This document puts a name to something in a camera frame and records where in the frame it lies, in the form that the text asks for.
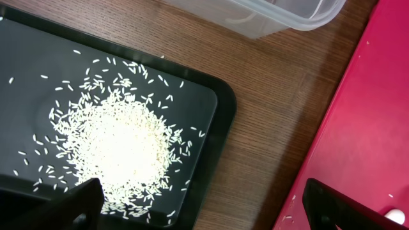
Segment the white rice pile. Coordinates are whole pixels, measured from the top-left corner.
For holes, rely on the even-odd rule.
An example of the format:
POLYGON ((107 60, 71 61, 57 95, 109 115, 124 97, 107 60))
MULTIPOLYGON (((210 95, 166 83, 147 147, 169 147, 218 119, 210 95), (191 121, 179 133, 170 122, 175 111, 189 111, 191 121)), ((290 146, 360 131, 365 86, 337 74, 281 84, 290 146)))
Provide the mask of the white rice pile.
POLYGON ((1 85, 4 172, 31 192, 98 178, 104 215, 170 226, 217 108, 215 93, 96 50, 38 50, 1 85))

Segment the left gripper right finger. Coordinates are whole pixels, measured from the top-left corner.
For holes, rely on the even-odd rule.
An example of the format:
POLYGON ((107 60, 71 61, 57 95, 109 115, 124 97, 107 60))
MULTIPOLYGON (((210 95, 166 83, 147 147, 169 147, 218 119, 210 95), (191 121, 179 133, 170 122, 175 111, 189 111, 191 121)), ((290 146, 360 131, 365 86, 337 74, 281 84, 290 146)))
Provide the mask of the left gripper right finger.
POLYGON ((314 178, 305 184, 302 203, 311 229, 408 230, 314 178))

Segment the white plastic spoon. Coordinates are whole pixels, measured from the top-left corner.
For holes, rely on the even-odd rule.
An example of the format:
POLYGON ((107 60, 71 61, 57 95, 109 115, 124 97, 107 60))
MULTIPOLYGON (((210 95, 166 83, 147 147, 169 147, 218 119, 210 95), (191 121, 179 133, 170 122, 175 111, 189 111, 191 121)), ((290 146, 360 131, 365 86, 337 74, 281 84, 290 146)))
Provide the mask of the white plastic spoon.
POLYGON ((389 210, 384 217, 400 225, 403 225, 406 220, 404 212, 399 209, 389 210))

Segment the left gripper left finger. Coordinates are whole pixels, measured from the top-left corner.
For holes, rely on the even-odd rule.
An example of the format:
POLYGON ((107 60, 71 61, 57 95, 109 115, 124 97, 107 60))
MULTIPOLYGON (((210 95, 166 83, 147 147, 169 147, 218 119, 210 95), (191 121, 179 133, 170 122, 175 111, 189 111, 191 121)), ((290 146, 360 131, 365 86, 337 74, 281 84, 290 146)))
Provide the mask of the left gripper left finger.
POLYGON ((97 178, 49 201, 1 189, 1 230, 98 229, 103 202, 97 178))

